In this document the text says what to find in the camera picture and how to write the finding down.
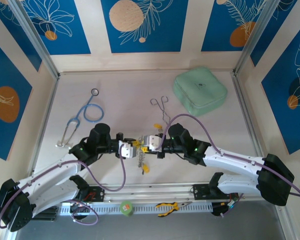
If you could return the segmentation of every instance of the gray floor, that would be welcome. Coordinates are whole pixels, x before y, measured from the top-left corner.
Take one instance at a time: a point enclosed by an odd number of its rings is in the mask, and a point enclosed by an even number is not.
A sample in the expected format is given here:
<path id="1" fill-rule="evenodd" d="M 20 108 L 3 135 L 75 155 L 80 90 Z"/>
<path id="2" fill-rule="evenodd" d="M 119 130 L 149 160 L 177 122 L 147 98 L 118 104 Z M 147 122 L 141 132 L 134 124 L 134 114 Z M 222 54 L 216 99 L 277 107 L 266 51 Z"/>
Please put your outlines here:
<path id="1" fill-rule="evenodd" d="M 74 223 L 70 216 L 56 222 L 32 221 L 17 240 L 282 240 L 273 205 L 240 202 L 225 217 L 211 213 L 102 215 L 94 226 Z"/>

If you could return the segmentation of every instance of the green bag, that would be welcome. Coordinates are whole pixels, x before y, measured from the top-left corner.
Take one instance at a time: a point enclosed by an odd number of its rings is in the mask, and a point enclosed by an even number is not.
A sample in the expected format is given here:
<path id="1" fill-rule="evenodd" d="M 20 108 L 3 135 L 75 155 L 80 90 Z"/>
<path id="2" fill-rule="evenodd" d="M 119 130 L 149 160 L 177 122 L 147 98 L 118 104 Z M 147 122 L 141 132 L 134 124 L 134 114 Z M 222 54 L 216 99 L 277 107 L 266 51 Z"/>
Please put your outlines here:
<path id="1" fill-rule="evenodd" d="M 206 67 L 198 67 L 178 75 L 173 92 L 193 116 L 206 114 L 226 100 L 227 89 Z"/>

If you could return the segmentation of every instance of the yellow pliers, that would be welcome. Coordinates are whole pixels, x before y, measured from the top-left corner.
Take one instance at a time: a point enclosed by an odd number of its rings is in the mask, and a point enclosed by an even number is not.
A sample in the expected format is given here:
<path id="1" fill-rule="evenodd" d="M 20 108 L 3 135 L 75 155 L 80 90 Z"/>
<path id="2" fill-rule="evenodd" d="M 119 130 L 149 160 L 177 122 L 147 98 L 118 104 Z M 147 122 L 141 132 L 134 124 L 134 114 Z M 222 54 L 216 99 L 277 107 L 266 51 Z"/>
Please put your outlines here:
<path id="1" fill-rule="evenodd" d="M 162 202 L 157 204 L 155 207 L 156 208 L 160 208 L 163 206 L 168 206 L 168 207 L 172 207 L 169 211 L 167 211 L 166 213 L 160 213 L 158 214 L 158 217 L 162 218 L 165 216 L 168 216 L 169 214 L 173 213 L 174 211 L 178 211 L 180 208 L 185 207 L 189 204 L 191 204 L 192 201 L 184 201 L 184 202 L 173 202 L 173 203 L 166 203 L 166 202 Z"/>

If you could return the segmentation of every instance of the yellow clip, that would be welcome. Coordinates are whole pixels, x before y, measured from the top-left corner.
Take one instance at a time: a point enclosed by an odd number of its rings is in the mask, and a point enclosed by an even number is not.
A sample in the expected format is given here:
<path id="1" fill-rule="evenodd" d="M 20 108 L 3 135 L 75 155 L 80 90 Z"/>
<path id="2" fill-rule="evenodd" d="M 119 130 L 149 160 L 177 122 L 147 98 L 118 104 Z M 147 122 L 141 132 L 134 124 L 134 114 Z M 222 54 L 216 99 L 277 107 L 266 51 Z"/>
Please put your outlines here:
<path id="1" fill-rule="evenodd" d="M 148 147 L 146 147 L 146 146 L 141 147 L 141 151 L 144 152 L 144 153 L 149 152 Z"/>
<path id="2" fill-rule="evenodd" d="M 155 123 L 153 126 L 154 126 L 156 129 L 162 129 L 162 126 L 161 126 L 160 124 L 158 124 L 158 123 Z"/>
<path id="3" fill-rule="evenodd" d="M 140 146 L 141 143 L 139 141 L 133 141 L 132 146 Z"/>
<path id="4" fill-rule="evenodd" d="M 146 174 L 150 172 L 150 169 L 149 169 L 149 167 L 148 167 L 146 164 L 143 164 L 143 165 L 142 165 L 142 170 L 143 170 Z"/>

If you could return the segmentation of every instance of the green roll of tape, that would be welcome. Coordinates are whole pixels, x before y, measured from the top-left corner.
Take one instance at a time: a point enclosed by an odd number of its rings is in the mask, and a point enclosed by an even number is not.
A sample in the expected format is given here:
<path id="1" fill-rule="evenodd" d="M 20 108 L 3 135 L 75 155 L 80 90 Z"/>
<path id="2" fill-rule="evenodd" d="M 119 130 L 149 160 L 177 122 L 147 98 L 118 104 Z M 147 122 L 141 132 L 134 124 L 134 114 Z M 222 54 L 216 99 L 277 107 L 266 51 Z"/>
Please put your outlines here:
<path id="1" fill-rule="evenodd" d="M 134 212 L 132 203 L 130 201 L 123 201 L 120 205 L 120 211 L 127 217 L 131 216 Z"/>

